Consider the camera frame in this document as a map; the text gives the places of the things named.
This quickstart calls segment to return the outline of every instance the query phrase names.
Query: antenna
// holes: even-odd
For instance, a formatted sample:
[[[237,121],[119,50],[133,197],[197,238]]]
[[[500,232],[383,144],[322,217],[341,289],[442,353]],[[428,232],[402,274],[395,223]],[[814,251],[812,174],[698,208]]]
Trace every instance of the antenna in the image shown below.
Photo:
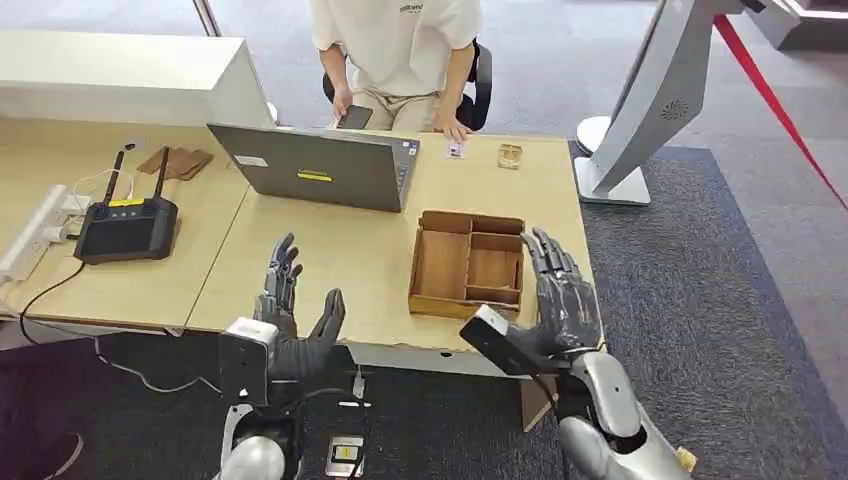
[[[112,176],[109,177],[109,185],[106,187],[106,194],[103,195],[103,203],[109,204],[112,201],[112,194],[115,193],[115,185],[118,183],[118,172],[121,171],[121,165],[124,163],[124,149],[118,151],[115,156],[115,165],[112,167]]]
[[[159,165],[159,178],[156,179],[156,190],[153,192],[153,198],[162,196],[162,185],[165,184],[165,169],[168,167],[168,154],[171,152],[171,148],[166,145],[162,150],[162,164]]]

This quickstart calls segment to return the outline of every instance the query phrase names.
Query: small wooden box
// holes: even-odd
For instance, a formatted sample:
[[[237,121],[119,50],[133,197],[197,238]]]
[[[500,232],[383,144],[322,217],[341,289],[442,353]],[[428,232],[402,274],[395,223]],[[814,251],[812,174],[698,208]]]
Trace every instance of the small wooden box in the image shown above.
[[[409,312],[465,320],[488,304],[514,320],[524,254],[518,218],[424,211],[409,278]]]

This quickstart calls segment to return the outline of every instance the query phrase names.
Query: black device box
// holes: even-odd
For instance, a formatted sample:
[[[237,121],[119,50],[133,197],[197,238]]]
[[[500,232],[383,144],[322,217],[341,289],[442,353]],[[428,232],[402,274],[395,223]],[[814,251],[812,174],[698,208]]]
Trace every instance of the black device box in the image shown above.
[[[74,257],[92,265],[166,258],[171,254],[178,211],[162,197],[96,202],[85,214]]]

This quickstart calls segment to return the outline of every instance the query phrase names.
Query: laptop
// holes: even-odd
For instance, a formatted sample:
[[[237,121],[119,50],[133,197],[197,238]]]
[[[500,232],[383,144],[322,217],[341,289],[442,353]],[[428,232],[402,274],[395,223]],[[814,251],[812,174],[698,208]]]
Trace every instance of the laptop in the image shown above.
[[[403,211],[418,140],[337,130],[208,126],[257,193]]]

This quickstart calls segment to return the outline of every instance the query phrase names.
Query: gray laptop lid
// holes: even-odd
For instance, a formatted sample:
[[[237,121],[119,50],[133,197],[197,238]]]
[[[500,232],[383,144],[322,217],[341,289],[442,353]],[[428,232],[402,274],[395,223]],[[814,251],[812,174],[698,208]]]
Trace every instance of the gray laptop lid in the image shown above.
[[[258,193],[402,209],[393,142],[218,124],[209,129]]]

